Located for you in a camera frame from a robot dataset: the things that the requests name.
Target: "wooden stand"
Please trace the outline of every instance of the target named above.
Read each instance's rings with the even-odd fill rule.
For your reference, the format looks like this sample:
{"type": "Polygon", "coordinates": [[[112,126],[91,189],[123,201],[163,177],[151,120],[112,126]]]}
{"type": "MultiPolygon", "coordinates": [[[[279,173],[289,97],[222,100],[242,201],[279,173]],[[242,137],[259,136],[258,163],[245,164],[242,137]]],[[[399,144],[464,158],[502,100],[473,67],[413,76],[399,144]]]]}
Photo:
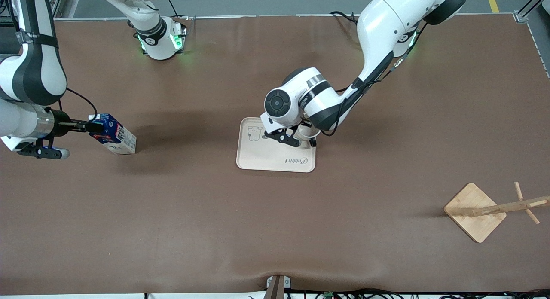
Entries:
{"type": "Polygon", "coordinates": [[[469,183],[444,207],[445,213],[478,243],[497,228],[506,217],[506,212],[524,210],[536,224],[540,223],[530,209],[549,206],[550,196],[525,201],[519,183],[514,184],[519,201],[497,205],[479,187],[469,183]]]}

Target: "square wooden base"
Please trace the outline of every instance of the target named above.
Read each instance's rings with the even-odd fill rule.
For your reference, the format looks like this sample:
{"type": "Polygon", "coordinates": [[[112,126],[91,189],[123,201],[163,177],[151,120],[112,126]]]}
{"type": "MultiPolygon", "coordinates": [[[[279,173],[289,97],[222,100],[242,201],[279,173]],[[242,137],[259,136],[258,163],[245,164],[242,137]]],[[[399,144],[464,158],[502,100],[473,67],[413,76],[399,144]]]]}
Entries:
{"type": "Polygon", "coordinates": [[[467,215],[470,209],[490,207],[491,205],[496,205],[496,203],[475,184],[468,183],[446,204],[444,210],[472,240],[481,243],[504,220],[506,213],[484,215],[482,217],[469,217],[467,215]]]}

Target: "white tray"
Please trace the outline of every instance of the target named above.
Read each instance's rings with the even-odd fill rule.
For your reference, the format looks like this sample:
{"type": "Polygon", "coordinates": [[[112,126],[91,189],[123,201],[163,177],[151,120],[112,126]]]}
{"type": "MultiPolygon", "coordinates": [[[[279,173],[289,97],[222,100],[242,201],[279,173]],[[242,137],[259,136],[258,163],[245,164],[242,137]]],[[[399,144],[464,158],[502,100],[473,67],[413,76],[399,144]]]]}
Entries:
{"type": "Polygon", "coordinates": [[[315,148],[302,141],[294,148],[264,136],[262,120],[247,117],[241,122],[237,166],[248,170],[311,172],[315,168],[315,148]]]}

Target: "black strap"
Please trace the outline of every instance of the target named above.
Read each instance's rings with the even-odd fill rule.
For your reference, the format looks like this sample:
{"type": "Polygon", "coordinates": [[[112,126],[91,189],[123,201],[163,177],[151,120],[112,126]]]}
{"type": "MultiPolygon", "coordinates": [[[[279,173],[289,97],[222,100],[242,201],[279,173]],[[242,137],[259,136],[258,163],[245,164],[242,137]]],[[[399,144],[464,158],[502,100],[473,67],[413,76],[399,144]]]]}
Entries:
{"type": "Polygon", "coordinates": [[[59,48],[56,37],[32,33],[29,31],[18,31],[16,35],[17,40],[19,40],[19,44],[41,44],[59,48]]]}

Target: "brown table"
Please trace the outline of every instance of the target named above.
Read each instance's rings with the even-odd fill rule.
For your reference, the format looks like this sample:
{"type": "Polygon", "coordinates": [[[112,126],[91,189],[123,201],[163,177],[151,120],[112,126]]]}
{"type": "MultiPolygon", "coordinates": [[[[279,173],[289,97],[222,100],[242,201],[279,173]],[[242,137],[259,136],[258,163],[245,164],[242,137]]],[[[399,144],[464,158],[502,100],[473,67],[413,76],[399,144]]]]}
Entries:
{"type": "MultiPolygon", "coordinates": [[[[114,156],[85,134],[68,160],[2,146],[0,293],[261,289],[527,291],[549,287],[550,210],[508,218],[476,244],[443,214],[466,183],[497,203],[550,192],[549,82],[526,25],[460,15],[428,27],[371,89],[310,174],[235,164],[240,121],[292,70],[335,86],[363,66],[331,17],[199,20],[187,52],[140,53],[124,22],[56,23],[69,87],[138,138],[114,156]]],[[[75,118],[90,113],[63,98],[75,118]]]]}

